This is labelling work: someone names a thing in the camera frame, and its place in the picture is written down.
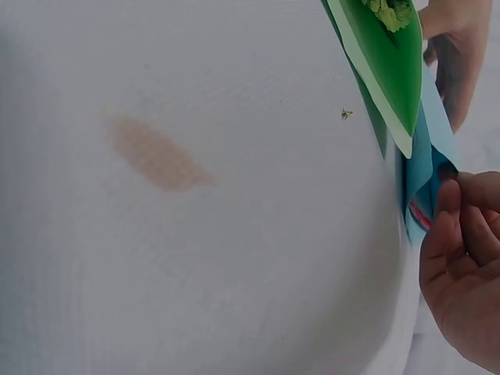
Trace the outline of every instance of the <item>blue paper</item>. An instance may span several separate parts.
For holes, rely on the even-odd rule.
[[[425,230],[415,221],[408,204],[414,201],[422,213],[432,219],[441,180],[438,168],[451,163],[459,168],[459,150],[452,133],[434,78],[424,65],[422,74],[421,111],[416,125],[414,152],[411,159],[404,160],[405,184],[404,213],[410,241],[420,244]]]

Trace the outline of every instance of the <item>hand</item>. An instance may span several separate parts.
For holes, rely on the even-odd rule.
[[[420,288],[446,340],[500,373],[500,173],[445,182],[420,255]]]
[[[438,60],[436,86],[453,133],[472,101],[488,42],[492,0],[430,0],[420,11],[427,65]]]

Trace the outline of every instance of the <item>green paper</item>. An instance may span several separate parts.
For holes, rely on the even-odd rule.
[[[323,4],[325,11],[327,12],[328,18],[330,18],[330,21],[335,29],[335,33],[337,34],[338,39],[341,42],[343,48],[344,44],[342,42],[341,35],[338,31],[337,24],[335,23],[334,15],[331,14],[330,6],[328,5],[328,0],[321,0],[321,3]],[[375,133],[375,137],[377,138],[377,143],[380,149],[380,153],[382,154],[382,158],[385,159],[385,155],[387,152],[387,143],[388,143],[387,126],[385,125],[384,119],[382,118],[382,115],[380,114],[378,108],[375,106],[375,103],[373,103],[370,93],[368,92],[368,89],[366,88],[363,80],[354,69],[354,66],[352,66],[351,61],[349,61],[349,65],[352,69],[352,72],[354,73],[356,81],[358,82],[359,91],[361,93],[363,101],[365,102],[366,111],[368,112],[368,116],[370,117],[370,122],[372,123],[372,128],[373,132]]]
[[[410,158],[422,89],[422,32],[410,24],[388,31],[362,0],[326,0],[345,53],[366,85],[401,152]]]

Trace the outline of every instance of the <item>white fabric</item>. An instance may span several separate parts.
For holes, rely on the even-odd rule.
[[[0,78],[2,375],[402,373],[417,252],[319,0],[1,0]]]

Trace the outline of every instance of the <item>brown stain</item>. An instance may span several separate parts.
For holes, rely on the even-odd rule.
[[[116,151],[132,168],[164,191],[183,192],[213,185],[213,176],[170,137],[133,117],[111,121]]]

